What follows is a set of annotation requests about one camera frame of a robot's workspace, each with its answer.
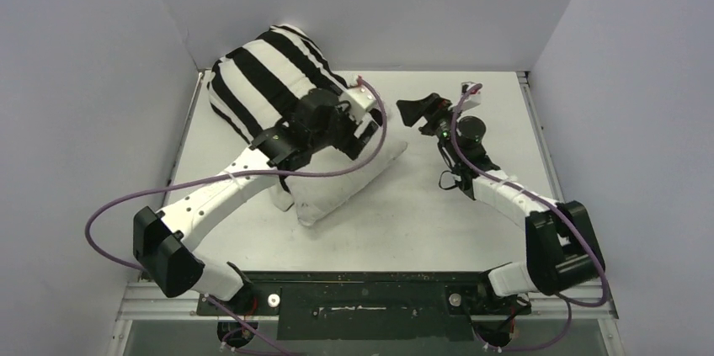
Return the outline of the black white striped pillowcase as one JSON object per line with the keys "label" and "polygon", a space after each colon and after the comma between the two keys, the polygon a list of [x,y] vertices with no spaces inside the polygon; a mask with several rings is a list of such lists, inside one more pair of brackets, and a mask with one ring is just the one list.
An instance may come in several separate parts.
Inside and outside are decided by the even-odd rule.
{"label": "black white striped pillowcase", "polygon": [[206,86],[212,110],[247,144],[313,89],[340,95],[347,87],[317,44],[291,24],[272,25],[221,57]]}

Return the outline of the white pillow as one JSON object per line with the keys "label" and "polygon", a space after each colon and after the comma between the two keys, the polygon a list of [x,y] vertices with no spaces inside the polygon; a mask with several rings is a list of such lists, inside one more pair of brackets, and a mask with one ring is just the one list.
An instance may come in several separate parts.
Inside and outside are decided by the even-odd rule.
{"label": "white pillow", "polygon": [[[392,129],[392,121],[396,120],[396,109],[393,105],[386,106],[386,118],[389,124],[386,139],[379,153],[367,165],[352,173],[328,178],[282,177],[278,184],[268,190],[272,205],[283,212],[293,209],[298,222],[304,226],[312,226],[345,205],[394,165],[408,148],[408,143]],[[328,147],[313,155],[311,162],[301,171],[328,173],[353,167],[374,152],[380,136],[381,128],[360,153],[356,162],[348,159],[341,151]]]}

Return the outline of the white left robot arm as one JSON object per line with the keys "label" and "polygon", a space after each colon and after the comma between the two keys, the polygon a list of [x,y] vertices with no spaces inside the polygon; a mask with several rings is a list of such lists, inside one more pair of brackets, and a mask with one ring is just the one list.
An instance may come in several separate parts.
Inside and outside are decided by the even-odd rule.
{"label": "white left robot arm", "polygon": [[139,210],[132,229],[135,259],[168,298],[195,291],[216,297],[232,314],[244,312],[252,301],[245,275],[229,261],[200,259],[195,249],[235,210],[278,185],[280,177],[308,177],[303,168],[322,149],[332,147],[356,160],[377,131],[386,132],[387,124],[371,122],[361,135],[356,131],[365,116],[384,108],[365,81],[340,95],[312,90],[219,174],[181,184],[181,189],[193,189],[183,199],[160,210]]}

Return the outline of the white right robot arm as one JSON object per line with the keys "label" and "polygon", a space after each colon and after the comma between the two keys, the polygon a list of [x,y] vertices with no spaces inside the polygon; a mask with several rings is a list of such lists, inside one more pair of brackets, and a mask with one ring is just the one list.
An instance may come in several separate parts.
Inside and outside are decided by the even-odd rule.
{"label": "white right robot arm", "polygon": [[477,99],[477,93],[471,93],[453,104],[431,93],[419,100],[397,101],[405,126],[423,120],[419,132],[437,138],[456,188],[492,207],[525,234],[525,259],[488,271],[488,282],[477,287],[477,303],[496,312],[511,295],[558,295],[604,277],[604,260],[585,206],[536,194],[493,162],[483,145],[487,126],[478,117],[463,115]]}

